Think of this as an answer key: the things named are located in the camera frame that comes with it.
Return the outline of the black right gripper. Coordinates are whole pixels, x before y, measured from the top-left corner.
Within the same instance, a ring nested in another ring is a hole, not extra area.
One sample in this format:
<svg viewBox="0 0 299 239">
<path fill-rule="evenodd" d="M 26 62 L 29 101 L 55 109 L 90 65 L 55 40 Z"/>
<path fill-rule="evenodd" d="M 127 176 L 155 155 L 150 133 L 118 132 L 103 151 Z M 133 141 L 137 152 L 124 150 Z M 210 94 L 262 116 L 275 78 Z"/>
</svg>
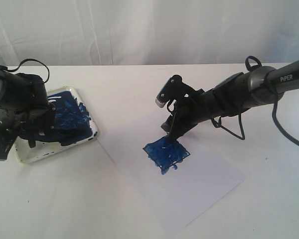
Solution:
<svg viewBox="0 0 299 239">
<path fill-rule="evenodd" d="M 207 109 L 203 104 L 202 89 L 181 101 L 176 101 L 176 110 L 160 126 L 167 132 L 167 141 L 175 142 L 199 123 L 209 119 Z"/>
</svg>

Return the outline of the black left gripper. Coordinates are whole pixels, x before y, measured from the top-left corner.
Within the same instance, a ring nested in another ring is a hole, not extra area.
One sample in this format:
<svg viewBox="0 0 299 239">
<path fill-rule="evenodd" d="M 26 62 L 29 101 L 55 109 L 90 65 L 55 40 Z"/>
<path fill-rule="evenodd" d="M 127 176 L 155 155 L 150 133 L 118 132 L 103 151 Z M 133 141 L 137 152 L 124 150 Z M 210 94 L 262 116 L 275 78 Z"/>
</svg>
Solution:
<svg viewBox="0 0 299 239">
<path fill-rule="evenodd" d="M 48 106 L 23 111 L 0 109 L 0 161 L 6 161 L 18 135 L 44 133 Z"/>
</svg>

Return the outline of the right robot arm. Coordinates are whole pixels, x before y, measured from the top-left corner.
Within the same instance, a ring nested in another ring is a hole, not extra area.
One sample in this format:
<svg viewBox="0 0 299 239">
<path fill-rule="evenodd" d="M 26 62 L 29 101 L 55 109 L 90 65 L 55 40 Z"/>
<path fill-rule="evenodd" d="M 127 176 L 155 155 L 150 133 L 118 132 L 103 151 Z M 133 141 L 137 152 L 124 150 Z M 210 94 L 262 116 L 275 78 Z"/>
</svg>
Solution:
<svg viewBox="0 0 299 239">
<path fill-rule="evenodd" d="M 251 108 L 270 104 L 277 108 L 285 92 L 299 89 L 299 60 L 276 69 L 248 56 L 245 66 L 246 73 L 236 73 L 208 91 L 193 89 L 180 75 L 169 78 L 155 100 L 160 108 L 173 105 L 161 125 L 168 138 L 177 140 L 207 120 L 225 129 L 222 118 L 237 116 L 241 121 L 242 113 Z"/>
</svg>

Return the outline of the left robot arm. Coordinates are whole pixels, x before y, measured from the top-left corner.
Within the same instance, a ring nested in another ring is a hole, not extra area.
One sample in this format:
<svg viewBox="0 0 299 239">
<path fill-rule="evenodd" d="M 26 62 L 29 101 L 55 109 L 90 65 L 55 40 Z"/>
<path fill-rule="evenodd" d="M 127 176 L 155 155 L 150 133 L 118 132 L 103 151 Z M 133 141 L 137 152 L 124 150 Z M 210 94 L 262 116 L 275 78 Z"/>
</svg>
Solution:
<svg viewBox="0 0 299 239">
<path fill-rule="evenodd" d="M 42 78 L 34 74 L 12 74 L 0 66 L 0 161 L 18 137 L 35 147 L 35 134 L 43 127 L 38 122 L 48 112 L 49 102 Z"/>
</svg>

